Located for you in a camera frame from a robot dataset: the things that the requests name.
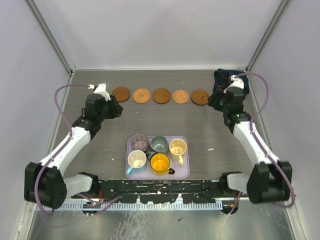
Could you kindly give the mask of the dark wooden coaster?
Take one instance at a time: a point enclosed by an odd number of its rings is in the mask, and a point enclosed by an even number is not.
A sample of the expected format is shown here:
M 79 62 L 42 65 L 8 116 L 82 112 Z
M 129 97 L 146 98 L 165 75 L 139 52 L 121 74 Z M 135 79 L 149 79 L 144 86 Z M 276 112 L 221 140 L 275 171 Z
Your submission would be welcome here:
M 115 96 L 116 100 L 119 103 L 122 103 L 122 102 L 127 101 L 130 98 L 131 92 L 127 87 L 120 86 L 120 87 L 115 88 L 112 91 L 112 95 Z
M 191 94 L 191 101 L 199 106 L 208 104 L 209 94 L 203 89 L 196 89 Z
M 153 92 L 152 98 L 157 104 L 166 104 L 171 99 L 171 92 L 166 88 L 158 88 Z

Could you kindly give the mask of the woven rattan coaster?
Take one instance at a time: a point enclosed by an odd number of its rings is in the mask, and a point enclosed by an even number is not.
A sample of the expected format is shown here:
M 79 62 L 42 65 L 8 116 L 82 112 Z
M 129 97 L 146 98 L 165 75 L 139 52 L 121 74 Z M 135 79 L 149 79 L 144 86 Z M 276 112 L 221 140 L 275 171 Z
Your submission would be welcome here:
M 134 91 L 132 97 L 136 103 L 145 104 L 150 100 L 151 93 L 146 88 L 138 88 Z
M 172 94 L 172 98 L 177 104 L 185 104 L 189 100 L 189 94 L 183 89 L 178 89 Z

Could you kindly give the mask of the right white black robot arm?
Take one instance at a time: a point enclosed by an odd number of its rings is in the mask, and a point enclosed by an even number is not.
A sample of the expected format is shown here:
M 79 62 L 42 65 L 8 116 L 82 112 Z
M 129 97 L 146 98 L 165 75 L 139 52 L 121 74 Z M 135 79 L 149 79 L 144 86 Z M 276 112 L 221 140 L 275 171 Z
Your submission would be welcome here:
M 293 168 L 289 162 L 280 161 L 257 132 L 251 116 L 244 111 L 243 90 L 236 86 L 217 87 L 208 98 L 208 106 L 223 113 L 224 124 L 239 140 L 253 166 L 250 175 L 222 173 L 220 193 L 231 197 L 236 191 L 242 192 L 253 204 L 287 200 L 294 204 Z

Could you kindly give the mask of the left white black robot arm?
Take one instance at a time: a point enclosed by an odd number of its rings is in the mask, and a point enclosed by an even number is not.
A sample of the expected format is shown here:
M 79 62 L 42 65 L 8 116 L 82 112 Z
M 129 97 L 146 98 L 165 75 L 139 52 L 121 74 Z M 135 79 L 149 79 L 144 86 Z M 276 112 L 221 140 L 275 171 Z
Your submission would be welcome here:
M 24 199 L 52 209 L 77 194 L 95 198 L 100 193 L 97 175 L 80 172 L 69 178 L 64 173 L 69 164 L 101 129 L 102 122 L 120 117 L 123 108 L 114 95 L 109 99 L 98 93 L 87 96 L 81 116 L 72 124 L 72 133 L 39 163 L 29 163 L 24 172 Z

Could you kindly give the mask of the purple glass cup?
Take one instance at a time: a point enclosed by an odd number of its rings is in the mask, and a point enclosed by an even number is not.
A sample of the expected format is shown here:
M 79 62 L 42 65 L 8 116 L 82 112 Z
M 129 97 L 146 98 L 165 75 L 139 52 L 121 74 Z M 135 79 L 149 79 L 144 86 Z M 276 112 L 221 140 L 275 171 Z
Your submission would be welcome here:
M 134 134 L 129 143 L 134 150 L 140 150 L 143 152 L 146 152 L 150 145 L 148 137 L 143 133 Z

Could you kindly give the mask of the dark blue folded cloth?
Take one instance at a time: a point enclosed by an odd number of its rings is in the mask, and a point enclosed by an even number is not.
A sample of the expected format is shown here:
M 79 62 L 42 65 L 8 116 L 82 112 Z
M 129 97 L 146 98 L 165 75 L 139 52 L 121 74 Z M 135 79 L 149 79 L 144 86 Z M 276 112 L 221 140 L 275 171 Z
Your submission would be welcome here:
M 223 88 L 228 87 L 230 85 L 230 83 L 229 83 L 230 76 L 233 76 L 233 75 L 237 76 L 237 75 L 243 74 L 243 73 L 244 73 L 243 71 L 227 70 L 227 69 L 219 68 L 213 74 L 214 85 L 213 85 L 212 92 L 214 93 L 218 87 L 223 87 Z M 249 80 L 246 75 L 242 75 L 242 76 L 240 76 L 240 78 L 242 79 L 242 81 L 244 83 L 243 99 L 245 99 L 246 96 L 250 93 Z

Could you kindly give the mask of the cream yellow mug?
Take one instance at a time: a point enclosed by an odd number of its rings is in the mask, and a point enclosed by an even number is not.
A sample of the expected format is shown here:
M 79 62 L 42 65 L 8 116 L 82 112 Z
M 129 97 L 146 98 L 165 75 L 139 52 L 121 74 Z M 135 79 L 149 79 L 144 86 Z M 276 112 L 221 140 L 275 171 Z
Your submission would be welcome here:
M 184 165 L 184 156 L 187 152 L 187 143 L 182 139 L 173 139 L 169 144 L 169 155 L 171 160 L 177 162 L 181 167 Z

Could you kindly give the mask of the grey ceramic mug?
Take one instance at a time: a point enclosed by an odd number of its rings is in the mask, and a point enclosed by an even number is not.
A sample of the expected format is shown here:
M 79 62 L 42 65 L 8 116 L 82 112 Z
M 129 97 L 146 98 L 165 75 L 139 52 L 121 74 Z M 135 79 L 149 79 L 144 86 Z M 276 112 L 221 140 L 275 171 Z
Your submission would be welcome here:
M 164 136 L 155 136 L 151 139 L 149 150 L 155 154 L 167 154 L 169 151 L 169 144 Z

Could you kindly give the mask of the yellow glass mug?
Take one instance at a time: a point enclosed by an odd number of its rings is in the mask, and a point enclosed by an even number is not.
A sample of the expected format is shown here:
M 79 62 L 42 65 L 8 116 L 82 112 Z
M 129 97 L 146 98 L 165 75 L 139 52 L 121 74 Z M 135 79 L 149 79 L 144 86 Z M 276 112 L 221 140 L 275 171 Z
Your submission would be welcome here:
M 156 176 L 174 175 L 175 170 L 170 167 L 170 159 L 163 153 L 156 153 L 150 159 L 150 167 Z

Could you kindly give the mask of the lilac plastic tray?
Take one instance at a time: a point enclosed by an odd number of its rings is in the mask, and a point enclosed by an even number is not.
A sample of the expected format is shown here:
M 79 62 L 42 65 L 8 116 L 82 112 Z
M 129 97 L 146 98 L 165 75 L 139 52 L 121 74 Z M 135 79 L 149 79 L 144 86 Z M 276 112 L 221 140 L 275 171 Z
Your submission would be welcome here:
M 170 168 L 175 170 L 175 174 L 165 174 L 162 176 L 156 175 L 153 173 L 152 168 L 150 166 L 150 161 L 147 160 L 146 167 L 144 170 L 134 172 L 131 174 L 127 174 L 127 170 L 130 168 L 130 165 L 127 161 L 129 154 L 134 150 L 130 145 L 131 137 L 127 140 L 126 146 L 126 164 L 125 164 L 125 175 L 128 179 L 131 180 L 162 180 L 162 179 L 170 179 L 170 180 L 181 180 L 185 179 L 190 174 L 190 161 L 189 161 L 189 152 L 188 152 L 188 141 L 184 136 L 164 136 L 168 143 L 170 143 L 174 139 L 181 139 L 186 143 L 187 150 L 183 156 L 183 166 L 180 166 L 177 161 L 172 160 L 170 153 L 168 152 L 168 158 L 170 159 Z

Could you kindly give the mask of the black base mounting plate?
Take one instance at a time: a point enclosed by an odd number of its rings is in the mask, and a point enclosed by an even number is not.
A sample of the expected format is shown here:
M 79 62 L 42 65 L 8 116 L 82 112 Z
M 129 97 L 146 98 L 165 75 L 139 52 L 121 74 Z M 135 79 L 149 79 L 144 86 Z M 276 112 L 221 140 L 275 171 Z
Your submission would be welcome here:
M 84 193 L 90 199 L 112 200 L 120 196 L 120 203 L 142 204 L 174 203 L 182 198 L 183 204 L 215 203 L 219 198 L 234 199 L 236 190 L 227 189 L 217 180 L 102 180 L 97 191 Z

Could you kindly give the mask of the aluminium front rail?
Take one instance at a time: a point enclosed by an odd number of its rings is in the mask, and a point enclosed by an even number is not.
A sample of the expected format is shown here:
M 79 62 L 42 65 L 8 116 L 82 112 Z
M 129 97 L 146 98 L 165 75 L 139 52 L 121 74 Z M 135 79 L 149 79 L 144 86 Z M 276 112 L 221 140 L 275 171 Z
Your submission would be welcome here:
M 218 182 L 213 180 L 104 180 L 97 176 L 84 175 L 83 179 L 62 179 L 59 176 L 46 177 L 36 183 L 36 178 L 24 180 L 24 198 L 29 202 L 40 199 L 42 205 L 57 208 L 66 198 L 82 194 L 95 198 L 103 192 L 103 198 L 111 199 L 115 194 L 194 194 L 203 193 L 204 198 L 213 198 L 218 194 L 238 191 L 246 194 L 256 203 L 286 201 L 290 197 L 290 184 L 280 177 L 246 176 L 241 173 L 222 175 Z

